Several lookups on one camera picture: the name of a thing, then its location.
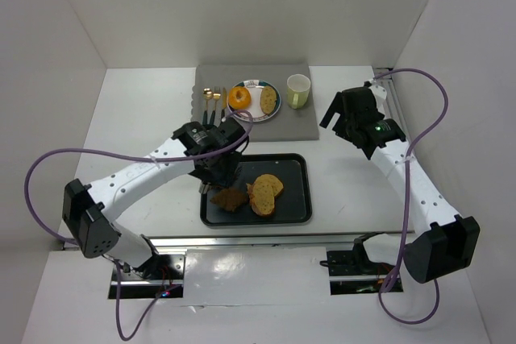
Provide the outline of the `small seeded bread slice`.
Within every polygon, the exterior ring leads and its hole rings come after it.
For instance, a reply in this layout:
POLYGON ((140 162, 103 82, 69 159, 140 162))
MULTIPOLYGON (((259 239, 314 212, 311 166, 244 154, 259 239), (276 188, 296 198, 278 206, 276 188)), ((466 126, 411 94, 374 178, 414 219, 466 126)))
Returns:
POLYGON ((277 103, 277 93, 272 86, 265 86, 260 94, 260 108, 264 114, 271 114, 277 103))

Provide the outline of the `orange bagel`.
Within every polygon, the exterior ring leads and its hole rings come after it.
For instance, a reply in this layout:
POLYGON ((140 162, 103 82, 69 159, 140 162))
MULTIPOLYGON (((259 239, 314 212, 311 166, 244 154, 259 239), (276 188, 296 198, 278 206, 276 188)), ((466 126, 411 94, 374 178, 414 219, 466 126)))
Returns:
POLYGON ((227 103, 234 110, 244 110, 251 105, 252 97, 246 87, 235 86, 228 94, 227 103))

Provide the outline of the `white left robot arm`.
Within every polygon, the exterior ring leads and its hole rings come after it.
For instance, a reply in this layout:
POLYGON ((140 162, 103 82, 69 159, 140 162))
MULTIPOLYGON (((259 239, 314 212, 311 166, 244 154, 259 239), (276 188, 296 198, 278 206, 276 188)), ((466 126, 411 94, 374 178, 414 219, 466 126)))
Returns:
POLYGON ((154 152, 112 173, 84 184, 75 179, 64 187, 63 219, 87 259, 101 255, 119 260, 143 278, 167 264, 150 239, 118 223, 140 199, 179 176, 228 187, 236 179, 238 147, 248 142, 248 130, 235 119, 218 126, 188 122, 154 152))

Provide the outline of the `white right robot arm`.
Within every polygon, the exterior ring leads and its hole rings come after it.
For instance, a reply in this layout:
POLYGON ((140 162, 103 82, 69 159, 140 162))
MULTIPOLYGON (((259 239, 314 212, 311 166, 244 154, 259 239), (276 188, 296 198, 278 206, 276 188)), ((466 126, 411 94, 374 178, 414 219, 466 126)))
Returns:
POLYGON ((402 201, 409 203, 413 241, 370 233, 356 238, 353 252, 360 263, 395 265, 399 257, 420 284, 468 267, 480 234, 478 222, 463 218, 410 155, 401 127, 378 110, 379 86, 335 94, 320 123, 364 152, 383 173, 402 201))

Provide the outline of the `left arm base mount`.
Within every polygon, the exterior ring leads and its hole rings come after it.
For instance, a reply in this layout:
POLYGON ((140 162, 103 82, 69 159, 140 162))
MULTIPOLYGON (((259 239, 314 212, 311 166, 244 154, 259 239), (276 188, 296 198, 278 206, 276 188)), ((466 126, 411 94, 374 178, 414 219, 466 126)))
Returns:
POLYGON ((157 266, 148 274, 136 271, 123 261, 120 262, 120 276, 114 267, 108 298, 114 300, 120 282, 121 300, 180 299, 184 295, 186 249, 172 248, 159 252, 157 266))

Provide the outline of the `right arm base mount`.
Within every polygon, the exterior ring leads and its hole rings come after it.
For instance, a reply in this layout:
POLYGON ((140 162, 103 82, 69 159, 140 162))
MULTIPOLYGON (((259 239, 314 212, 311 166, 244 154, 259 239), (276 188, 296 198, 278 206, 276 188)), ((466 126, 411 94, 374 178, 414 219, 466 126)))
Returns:
POLYGON ((328 251, 319 265, 328 270, 331 295, 373 294, 380 291, 387 274, 394 268, 388 263, 374 263, 366 255, 364 242, 379 233, 355 238, 352 248, 328 251))

